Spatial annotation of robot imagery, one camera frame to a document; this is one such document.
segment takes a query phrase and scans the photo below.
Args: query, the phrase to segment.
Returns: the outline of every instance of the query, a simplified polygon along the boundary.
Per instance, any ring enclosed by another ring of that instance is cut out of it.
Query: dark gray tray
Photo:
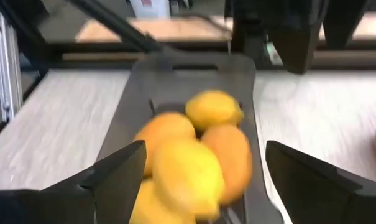
[[[254,171],[245,195],[229,208],[222,208],[222,219],[216,223],[283,223],[264,184],[252,101],[254,77],[253,61],[242,55],[206,52],[148,55],[132,68],[98,159],[131,143],[136,132],[159,110],[183,110],[181,105],[199,91],[224,90],[238,99],[244,110],[240,128],[251,144]]]

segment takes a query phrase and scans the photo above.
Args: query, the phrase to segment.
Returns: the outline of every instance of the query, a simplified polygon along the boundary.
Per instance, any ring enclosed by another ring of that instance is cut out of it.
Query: wooden tabletop
[[[223,17],[213,17],[214,21],[229,29],[232,19],[224,21]],[[207,22],[197,18],[174,18],[156,20],[130,19],[130,23],[142,33],[148,33],[157,40],[210,40],[225,41],[231,37]],[[376,39],[376,13],[367,13],[354,34],[355,39]],[[96,20],[89,20],[79,34],[77,42],[119,42],[120,38]]]

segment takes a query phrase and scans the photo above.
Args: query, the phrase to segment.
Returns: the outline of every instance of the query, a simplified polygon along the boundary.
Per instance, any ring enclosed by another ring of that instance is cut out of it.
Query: orange
[[[209,128],[201,138],[212,150],[221,165],[225,191],[221,203],[237,200],[250,184],[252,154],[244,133],[234,125],[222,124]]]
[[[156,147],[167,139],[196,137],[195,128],[190,120],[178,112],[165,112],[150,120],[136,135],[134,141],[144,140],[146,162],[144,175],[152,174],[152,163]]]

